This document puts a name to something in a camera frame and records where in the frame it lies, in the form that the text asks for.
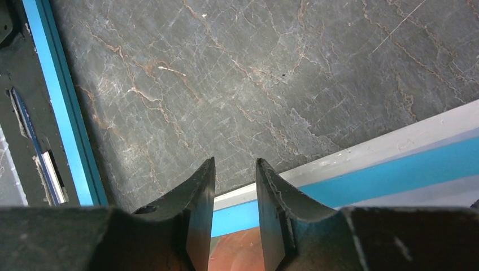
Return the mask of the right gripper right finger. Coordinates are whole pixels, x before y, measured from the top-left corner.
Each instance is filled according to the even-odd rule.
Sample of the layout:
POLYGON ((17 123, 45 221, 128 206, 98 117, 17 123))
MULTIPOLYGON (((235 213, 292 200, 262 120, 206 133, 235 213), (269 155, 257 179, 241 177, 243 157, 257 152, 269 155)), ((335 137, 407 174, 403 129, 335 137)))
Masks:
POLYGON ((266 270, 477 270, 478 210, 333 209, 256 161, 266 270))

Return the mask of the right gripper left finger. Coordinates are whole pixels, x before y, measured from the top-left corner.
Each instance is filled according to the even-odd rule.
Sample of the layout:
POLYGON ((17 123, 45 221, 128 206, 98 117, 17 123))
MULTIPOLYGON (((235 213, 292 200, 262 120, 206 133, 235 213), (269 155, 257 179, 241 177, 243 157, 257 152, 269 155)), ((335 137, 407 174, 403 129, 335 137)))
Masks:
POLYGON ((2 270, 207 270, 215 160, 128 213, 117 207, 1 208, 2 270))

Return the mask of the blue picture frame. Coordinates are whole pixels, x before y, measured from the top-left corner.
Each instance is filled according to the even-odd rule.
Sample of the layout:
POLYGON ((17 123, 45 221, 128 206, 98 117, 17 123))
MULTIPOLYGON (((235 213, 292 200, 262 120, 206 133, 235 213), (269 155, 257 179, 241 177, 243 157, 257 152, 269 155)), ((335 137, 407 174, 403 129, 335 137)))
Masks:
MULTIPOLYGON (((69 168, 81 206, 108 201, 79 103, 72 86, 58 30, 48 1, 24 1, 69 168)), ((309 172, 312 183, 300 190, 333 207, 478 176, 478 139, 472 138, 387 161, 330 179, 309 172)))

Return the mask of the hot air balloon photo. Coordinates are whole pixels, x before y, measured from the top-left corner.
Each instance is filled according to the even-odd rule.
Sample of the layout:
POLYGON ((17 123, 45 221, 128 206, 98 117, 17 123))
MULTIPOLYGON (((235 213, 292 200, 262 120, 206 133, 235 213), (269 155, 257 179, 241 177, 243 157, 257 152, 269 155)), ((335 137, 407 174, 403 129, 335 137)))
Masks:
POLYGON ((258 227, 211 238, 208 270, 264 270, 258 227))

